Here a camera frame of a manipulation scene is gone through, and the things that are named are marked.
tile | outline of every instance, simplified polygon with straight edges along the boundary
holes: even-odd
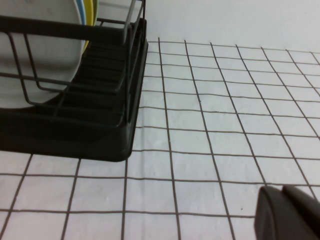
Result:
[[[282,136],[247,135],[256,156],[292,157]]]
[[[257,60],[244,60],[244,64],[249,71],[263,71],[263,72],[273,72],[272,67],[267,61],[257,61]]]
[[[209,132],[209,137],[214,154],[251,155],[242,133]]]
[[[204,112],[203,115],[208,131],[242,132],[236,114]]]
[[[166,111],[163,109],[140,108],[136,120],[136,126],[152,126],[166,128]]]
[[[210,154],[207,135],[204,131],[170,130],[172,151]]]
[[[192,72],[195,80],[223,81],[218,69],[193,67]]]
[[[88,177],[124,177],[126,161],[97,161],[82,159],[78,176]]]
[[[186,46],[185,46],[184,43],[161,42],[160,43],[160,48],[161,48],[161,53],[162,54],[182,54],[182,55],[187,55]]]
[[[27,174],[75,175],[79,159],[33,155]]]
[[[244,131],[256,134],[279,134],[277,125],[271,116],[239,115]]]
[[[164,89],[167,93],[196,94],[196,88],[193,80],[165,78]]]
[[[292,97],[284,86],[257,85],[257,87],[264,99],[292,100]]]
[[[189,59],[192,67],[218,68],[214,57],[189,56]]]
[[[0,173],[2,174],[23,174],[30,154],[0,151]]]
[[[302,113],[294,101],[265,100],[272,115],[302,117]]]
[[[229,97],[200,95],[203,111],[234,113],[235,109]]]
[[[124,179],[78,178],[71,211],[121,211]]]
[[[254,84],[227,82],[227,86],[232,97],[261,98]]]
[[[165,78],[192,79],[189,66],[162,66],[163,76]]]
[[[211,155],[172,153],[174,179],[218,180]]]
[[[126,213],[124,239],[176,240],[176,215]]]
[[[217,94],[229,96],[225,83],[216,81],[195,81],[199,94]]]
[[[200,110],[197,95],[166,93],[166,107],[178,110]]]
[[[170,129],[205,130],[200,111],[168,110],[167,115]]]
[[[0,209],[10,209],[20,180],[20,176],[0,175]]]
[[[67,211],[73,177],[26,176],[14,209]]]
[[[165,108],[162,92],[143,91],[140,97],[140,107]]]
[[[256,240],[254,218],[231,218],[235,239]]]
[[[180,213],[226,214],[218,182],[175,182]]]
[[[142,212],[175,212],[171,181],[127,180],[125,209]]]
[[[226,217],[180,215],[181,238],[184,240],[231,240],[230,225]]]
[[[223,58],[240,59],[238,50],[235,46],[212,46],[215,56]]]
[[[150,127],[135,129],[133,149],[169,150],[167,130]]]
[[[320,184],[320,161],[318,160],[306,160],[298,159],[297,160],[306,179],[309,184],[319,185]]]
[[[171,179],[169,152],[133,151],[128,159],[128,177]]]
[[[256,160],[267,183],[306,184],[294,159],[257,157]]]
[[[234,106],[240,114],[269,114],[262,99],[232,98]]]
[[[121,226],[121,213],[71,213],[64,239],[120,239]]]
[[[230,215],[254,216],[262,184],[222,183]]]
[[[290,87],[290,86],[288,86],[287,88],[296,101],[320,102],[320,96],[313,88]]]
[[[286,136],[296,158],[320,159],[320,141],[316,137]]]
[[[316,136],[304,118],[276,116],[274,119],[284,135]]]
[[[214,156],[214,158],[222,181],[263,182],[253,157]]]
[[[13,212],[3,239],[61,239],[65,218],[61,213]]]

plate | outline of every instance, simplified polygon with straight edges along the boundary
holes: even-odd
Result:
[[[1,0],[0,15],[26,19],[82,24],[76,0]],[[12,33],[24,76],[34,77],[26,42],[22,34]],[[80,64],[82,41],[76,39],[28,35],[39,78],[71,82]],[[8,35],[0,32],[0,73],[18,74]],[[38,88],[35,81],[24,80],[30,101],[45,103],[59,93]],[[40,87],[63,90],[65,85],[40,82]],[[0,108],[21,109],[27,103],[20,79],[0,76]]]

